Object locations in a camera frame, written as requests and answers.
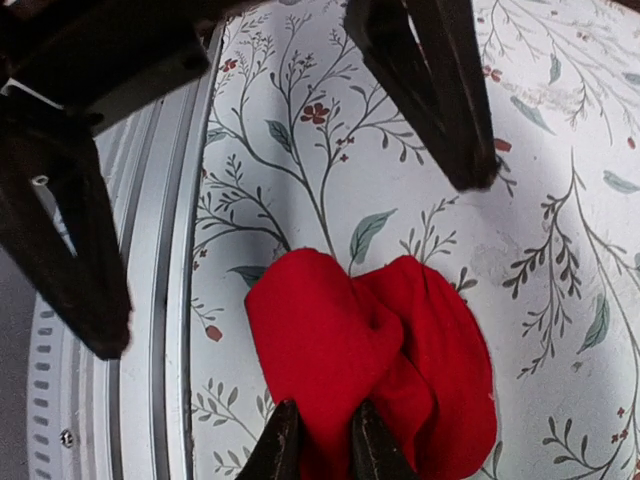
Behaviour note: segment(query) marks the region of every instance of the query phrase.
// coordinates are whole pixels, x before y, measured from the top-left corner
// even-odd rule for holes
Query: red fabric
[[[350,478],[349,426],[369,397],[423,479],[460,480],[496,440],[489,353],[449,283],[413,257],[350,279],[304,249],[277,261],[246,300],[275,402],[305,425],[303,480]]]

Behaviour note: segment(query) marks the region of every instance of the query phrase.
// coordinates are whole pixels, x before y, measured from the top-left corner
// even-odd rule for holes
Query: silver metal frame
[[[134,303],[133,342],[120,362],[101,362],[38,298],[27,407],[33,480],[193,478],[191,252],[223,28],[211,39],[207,75],[97,139]]]

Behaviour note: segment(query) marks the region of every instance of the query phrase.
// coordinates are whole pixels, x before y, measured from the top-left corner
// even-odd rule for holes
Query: white floral surface
[[[500,418],[477,478],[640,478],[640,16],[474,6],[505,168],[460,196],[363,67],[344,5],[281,0],[228,26],[193,252],[198,480],[235,476],[274,408],[243,300],[303,246],[354,275],[414,255],[468,300]]]

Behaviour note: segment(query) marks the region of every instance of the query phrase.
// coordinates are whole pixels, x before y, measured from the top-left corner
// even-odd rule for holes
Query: stain
[[[499,240],[492,245],[478,245],[473,250],[469,266],[471,270],[495,286],[512,275],[510,265],[518,260],[521,251],[518,244],[509,235],[497,232]]]

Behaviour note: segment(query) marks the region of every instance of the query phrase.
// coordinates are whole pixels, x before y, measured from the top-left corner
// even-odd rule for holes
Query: robotic arm
[[[93,137],[203,75],[213,27],[264,1],[0,6],[0,244],[101,359],[126,349],[131,301]],[[473,25],[471,0],[349,0],[344,18],[458,191],[490,187],[500,167]],[[67,239],[33,184],[55,197]]]

